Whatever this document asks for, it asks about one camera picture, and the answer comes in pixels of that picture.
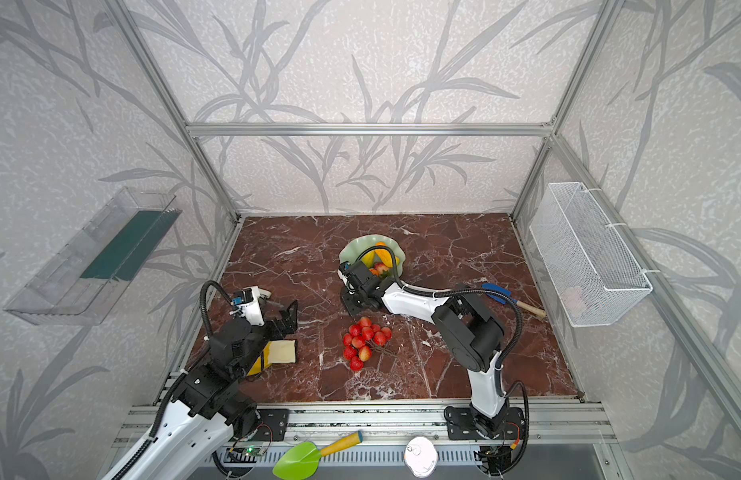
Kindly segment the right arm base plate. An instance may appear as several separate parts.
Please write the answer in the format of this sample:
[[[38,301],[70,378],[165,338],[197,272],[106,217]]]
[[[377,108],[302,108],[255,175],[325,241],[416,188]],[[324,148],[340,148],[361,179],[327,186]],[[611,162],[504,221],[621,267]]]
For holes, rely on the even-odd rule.
[[[526,418],[520,407],[504,406],[494,418],[471,407],[448,406],[443,412],[449,440],[514,441],[522,438]]]

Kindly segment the red peach with leaf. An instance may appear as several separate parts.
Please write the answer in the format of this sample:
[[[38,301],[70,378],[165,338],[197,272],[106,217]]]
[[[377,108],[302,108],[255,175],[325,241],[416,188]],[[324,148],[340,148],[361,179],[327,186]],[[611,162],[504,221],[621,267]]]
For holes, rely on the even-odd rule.
[[[379,278],[386,278],[390,274],[390,267],[382,262],[378,262],[370,268],[370,272]]]

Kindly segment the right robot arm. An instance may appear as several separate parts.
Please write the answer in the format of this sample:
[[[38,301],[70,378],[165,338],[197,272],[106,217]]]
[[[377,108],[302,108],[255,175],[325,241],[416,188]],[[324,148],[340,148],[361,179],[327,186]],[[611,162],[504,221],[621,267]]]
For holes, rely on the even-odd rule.
[[[344,287],[340,298],[351,316],[366,310],[384,310],[432,324],[451,356],[468,371],[470,407],[475,418],[498,422],[509,407],[501,383],[504,360],[522,334],[520,309],[501,292],[465,285],[452,290],[432,290],[403,282],[395,273],[375,276],[364,262],[344,262],[338,267]],[[510,340],[502,321],[482,300],[499,298],[515,316]]]

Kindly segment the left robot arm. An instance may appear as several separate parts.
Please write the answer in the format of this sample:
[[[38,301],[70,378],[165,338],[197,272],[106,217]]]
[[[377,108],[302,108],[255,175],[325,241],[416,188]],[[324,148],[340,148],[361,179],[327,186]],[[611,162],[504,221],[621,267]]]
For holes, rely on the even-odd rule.
[[[261,414],[240,385],[264,348],[298,331],[298,302],[280,318],[253,326],[242,310],[212,333],[200,360],[170,386],[152,427],[104,475],[106,479],[186,479],[230,440],[284,438],[288,414]]]

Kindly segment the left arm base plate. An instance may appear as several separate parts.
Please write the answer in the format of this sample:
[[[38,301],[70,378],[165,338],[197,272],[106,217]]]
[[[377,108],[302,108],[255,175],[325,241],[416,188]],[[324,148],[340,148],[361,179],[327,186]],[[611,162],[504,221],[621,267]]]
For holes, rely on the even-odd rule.
[[[288,409],[250,410],[236,422],[234,438],[242,442],[282,442],[288,429],[288,417]]]

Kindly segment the red fake grape bunch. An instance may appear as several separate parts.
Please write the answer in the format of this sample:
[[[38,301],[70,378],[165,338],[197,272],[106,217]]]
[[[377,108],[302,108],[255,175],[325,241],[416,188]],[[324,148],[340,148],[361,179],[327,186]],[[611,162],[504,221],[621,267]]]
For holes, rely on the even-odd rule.
[[[342,356],[348,362],[350,370],[360,372],[375,356],[395,357],[390,349],[392,337],[393,332],[389,326],[362,316],[360,320],[350,325],[346,334],[342,336],[344,344]]]

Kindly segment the yellow orange fake mango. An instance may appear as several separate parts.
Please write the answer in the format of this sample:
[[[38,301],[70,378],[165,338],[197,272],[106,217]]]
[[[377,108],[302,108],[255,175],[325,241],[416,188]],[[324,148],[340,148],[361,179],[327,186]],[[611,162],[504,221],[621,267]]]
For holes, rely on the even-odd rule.
[[[378,242],[362,254],[362,263],[368,268],[374,268],[378,263],[391,267],[392,254],[393,251],[385,243]]]

